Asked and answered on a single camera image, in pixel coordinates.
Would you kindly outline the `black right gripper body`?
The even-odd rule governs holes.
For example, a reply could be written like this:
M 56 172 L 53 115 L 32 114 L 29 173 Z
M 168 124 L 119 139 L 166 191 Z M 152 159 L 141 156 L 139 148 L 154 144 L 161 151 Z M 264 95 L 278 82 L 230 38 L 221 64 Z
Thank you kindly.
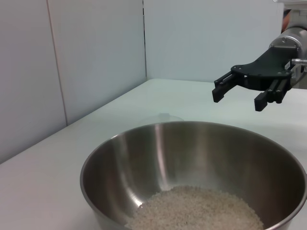
M 297 50 L 294 47 L 270 47 L 255 61 L 233 66 L 231 73 L 236 76 L 239 86 L 251 90 L 265 91 L 273 81 L 284 82 L 288 87 L 292 73 L 285 66 L 295 57 Z

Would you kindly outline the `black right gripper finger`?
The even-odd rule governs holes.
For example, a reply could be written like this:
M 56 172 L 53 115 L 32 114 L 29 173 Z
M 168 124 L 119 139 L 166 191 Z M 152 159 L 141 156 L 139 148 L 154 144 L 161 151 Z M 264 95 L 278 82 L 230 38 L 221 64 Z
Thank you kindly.
M 255 99 L 254 105 L 257 112 L 261 112 L 268 103 L 282 103 L 285 94 L 288 91 L 288 79 L 273 80 L 269 88 L 261 92 Z
M 224 98 L 224 95 L 237 86 L 238 75 L 228 72 L 214 81 L 215 88 L 212 91 L 213 101 L 218 103 Z

